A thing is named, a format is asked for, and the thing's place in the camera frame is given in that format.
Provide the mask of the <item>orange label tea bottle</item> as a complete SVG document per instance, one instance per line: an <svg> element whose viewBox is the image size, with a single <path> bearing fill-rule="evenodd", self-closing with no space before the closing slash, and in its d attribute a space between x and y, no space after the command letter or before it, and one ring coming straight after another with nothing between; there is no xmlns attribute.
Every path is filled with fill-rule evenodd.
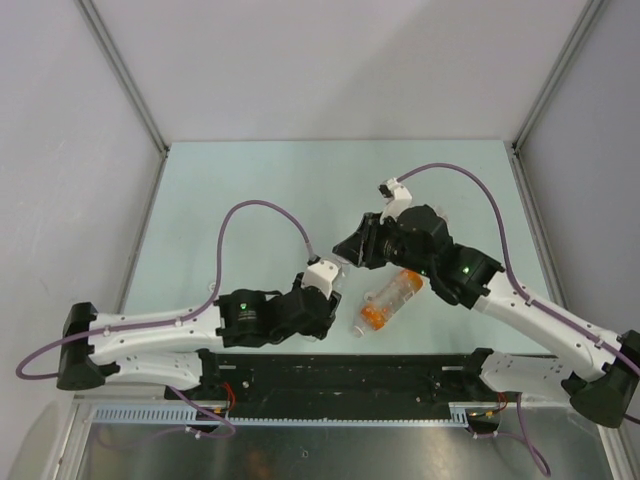
<svg viewBox="0 0 640 480"><path fill-rule="evenodd" d="M397 270L387 282L371 292L375 297L358 305L351 325L351 333L356 338L383 329L391 319L424 286L423 277L408 269Z"/></svg>

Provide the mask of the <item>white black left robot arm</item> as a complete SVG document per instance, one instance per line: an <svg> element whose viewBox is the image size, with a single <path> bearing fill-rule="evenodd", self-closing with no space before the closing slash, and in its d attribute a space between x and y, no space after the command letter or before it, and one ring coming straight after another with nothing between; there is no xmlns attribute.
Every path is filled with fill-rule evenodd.
<svg viewBox="0 0 640 480"><path fill-rule="evenodd" d="M278 345L295 335L324 339L341 300L341 275L320 261L299 273L287 293L238 289L199 308L154 314L105 314L77 303L63 327L56 386L160 384L210 399L221 376L204 365L206 354Z"/></svg>

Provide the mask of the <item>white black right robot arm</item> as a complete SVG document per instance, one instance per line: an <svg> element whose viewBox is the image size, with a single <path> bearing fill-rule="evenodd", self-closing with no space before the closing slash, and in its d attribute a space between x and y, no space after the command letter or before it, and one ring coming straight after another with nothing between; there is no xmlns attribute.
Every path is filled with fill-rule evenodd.
<svg viewBox="0 0 640 480"><path fill-rule="evenodd" d="M463 393L484 401L496 392L531 393L563 401L586 419L618 428L639 385L639 334L600 328L530 292L503 265L454 242L429 206L398 216L364 214L333 253L360 268L387 264L428 279L444 302L476 310L516 329L551 353L518 360L490 349L473 354L461 376Z"/></svg>

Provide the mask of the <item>clear unlabelled plastic bottle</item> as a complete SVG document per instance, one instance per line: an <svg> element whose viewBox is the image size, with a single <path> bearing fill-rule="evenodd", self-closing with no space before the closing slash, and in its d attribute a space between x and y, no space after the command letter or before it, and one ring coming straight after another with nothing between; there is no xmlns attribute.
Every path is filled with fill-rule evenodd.
<svg viewBox="0 0 640 480"><path fill-rule="evenodd" d="M332 263L337 267L338 271L332 283L333 290L344 292L349 283L352 265L341 257L333 258Z"/></svg>

